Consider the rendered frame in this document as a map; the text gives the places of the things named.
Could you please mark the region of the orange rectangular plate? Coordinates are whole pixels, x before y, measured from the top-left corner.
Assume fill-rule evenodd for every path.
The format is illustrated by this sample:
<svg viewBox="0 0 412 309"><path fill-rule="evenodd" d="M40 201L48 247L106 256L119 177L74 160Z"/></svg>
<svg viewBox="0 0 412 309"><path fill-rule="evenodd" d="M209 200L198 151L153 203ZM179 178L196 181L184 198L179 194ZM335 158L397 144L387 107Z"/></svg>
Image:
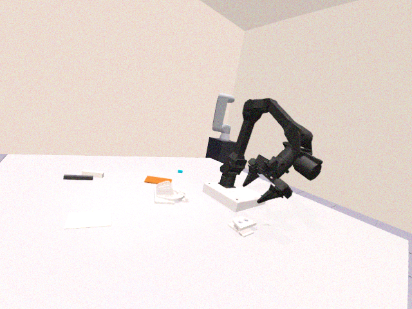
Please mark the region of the orange rectangular plate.
<svg viewBox="0 0 412 309"><path fill-rule="evenodd" d="M144 182L146 183L157 184L157 185L165 181L169 181L171 183L172 179L147 176L147 178L144 180Z"/></svg>

